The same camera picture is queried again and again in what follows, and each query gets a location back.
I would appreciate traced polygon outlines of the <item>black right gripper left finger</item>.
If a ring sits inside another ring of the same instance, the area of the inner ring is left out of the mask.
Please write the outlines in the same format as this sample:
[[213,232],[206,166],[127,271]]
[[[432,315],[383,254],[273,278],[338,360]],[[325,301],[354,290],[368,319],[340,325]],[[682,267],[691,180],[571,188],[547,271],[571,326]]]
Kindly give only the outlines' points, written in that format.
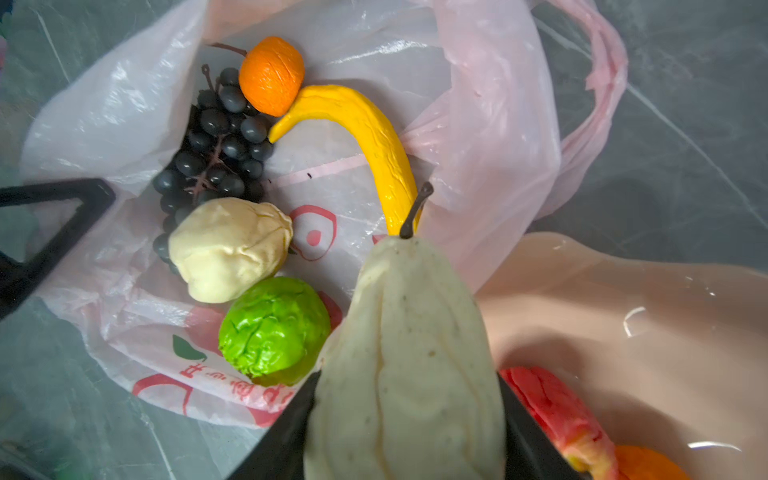
[[304,480],[304,442],[321,372],[312,373],[229,480]]

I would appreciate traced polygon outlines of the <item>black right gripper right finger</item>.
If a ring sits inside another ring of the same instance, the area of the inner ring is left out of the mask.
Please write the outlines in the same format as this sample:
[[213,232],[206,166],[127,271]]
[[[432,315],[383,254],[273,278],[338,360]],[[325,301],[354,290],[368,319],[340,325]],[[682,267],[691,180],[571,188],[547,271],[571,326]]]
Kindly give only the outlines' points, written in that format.
[[506,425],[506,480],[590,479],[574,470],[527,412],[511,387],[497,374]]

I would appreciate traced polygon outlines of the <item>pink scalloped bowl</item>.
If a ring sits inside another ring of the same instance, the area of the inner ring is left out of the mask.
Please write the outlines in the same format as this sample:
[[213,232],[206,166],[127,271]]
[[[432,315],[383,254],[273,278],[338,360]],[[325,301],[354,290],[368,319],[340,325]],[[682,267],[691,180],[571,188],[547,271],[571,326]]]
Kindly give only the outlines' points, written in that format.
[[568,384],[618,444],[694,479],[767,475],[767,277],[524,236],[477,293],[498,366]]

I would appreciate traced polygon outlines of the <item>fake red strawberry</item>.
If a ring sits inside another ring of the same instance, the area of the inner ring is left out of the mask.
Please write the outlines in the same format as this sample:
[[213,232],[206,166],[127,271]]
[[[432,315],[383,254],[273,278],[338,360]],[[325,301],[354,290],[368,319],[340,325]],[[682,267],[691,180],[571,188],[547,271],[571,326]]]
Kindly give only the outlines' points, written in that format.
[[596,480],[619,477],[614,443],[570,387],[541,367],[515,367],[500,375],[575,471]]

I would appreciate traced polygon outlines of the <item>fake green lime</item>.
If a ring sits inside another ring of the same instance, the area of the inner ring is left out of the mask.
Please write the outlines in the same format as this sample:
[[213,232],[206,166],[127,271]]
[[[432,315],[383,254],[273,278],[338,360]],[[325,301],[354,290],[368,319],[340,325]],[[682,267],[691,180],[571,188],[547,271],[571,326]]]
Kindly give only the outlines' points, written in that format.
[[219,330],[219,350],[257,385],[292,386],[312,371],[330,333],[318,293],[302,280],[274,277],[234,301]]

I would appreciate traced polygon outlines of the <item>fake beige garlic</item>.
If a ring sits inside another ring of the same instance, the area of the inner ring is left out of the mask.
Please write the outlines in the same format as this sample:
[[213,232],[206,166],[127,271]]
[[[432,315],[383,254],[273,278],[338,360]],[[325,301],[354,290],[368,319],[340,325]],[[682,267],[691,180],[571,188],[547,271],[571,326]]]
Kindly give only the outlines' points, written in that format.
[[169,255],[194,300],[222,304],[275,275],[292,238],[292,219],[275,205],[220,198],[182,221]]
[[449,260],[416,235],[433,188],[365,260],[326,348],[308,479],[500,479],[504,408],[488,335]]

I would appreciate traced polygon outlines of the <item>fake yellow banana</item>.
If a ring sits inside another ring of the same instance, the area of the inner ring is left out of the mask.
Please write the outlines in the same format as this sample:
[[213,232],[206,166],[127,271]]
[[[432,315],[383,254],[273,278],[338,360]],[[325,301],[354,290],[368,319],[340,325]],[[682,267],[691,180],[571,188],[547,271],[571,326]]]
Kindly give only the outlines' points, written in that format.
[[301,89],[288,112],[275,123],[268,140],[276,143],[298,123],[328,120],[354,137],[372,171],[376,191],[391,236],[413,236],[425,198],[392,123],[360,92],[340,85]]

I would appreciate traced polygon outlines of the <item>fake orange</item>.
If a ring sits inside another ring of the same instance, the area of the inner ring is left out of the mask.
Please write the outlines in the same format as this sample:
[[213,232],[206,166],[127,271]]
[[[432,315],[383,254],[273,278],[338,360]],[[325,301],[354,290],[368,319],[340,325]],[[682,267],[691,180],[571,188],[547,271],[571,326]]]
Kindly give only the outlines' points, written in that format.
[[260,113],[281,117],[294,103],[304,75],[301,53],[286,40],[271,36],[245,56],[239,86],[246,100]]
[[621,480],[690,480],[681,467],[654,450],[618,445],[615,453]]

